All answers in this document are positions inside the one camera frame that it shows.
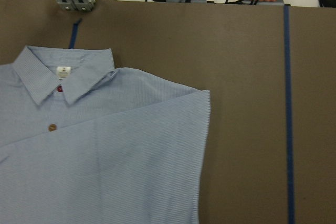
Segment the light blue striped shirt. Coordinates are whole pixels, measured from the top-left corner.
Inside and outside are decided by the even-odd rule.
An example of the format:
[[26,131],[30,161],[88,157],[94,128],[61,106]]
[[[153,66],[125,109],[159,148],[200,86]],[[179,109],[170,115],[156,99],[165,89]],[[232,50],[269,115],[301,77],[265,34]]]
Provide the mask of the light blue striped shirt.
[[1,66],[1,223],[198,223],[210,92],[106,50]]

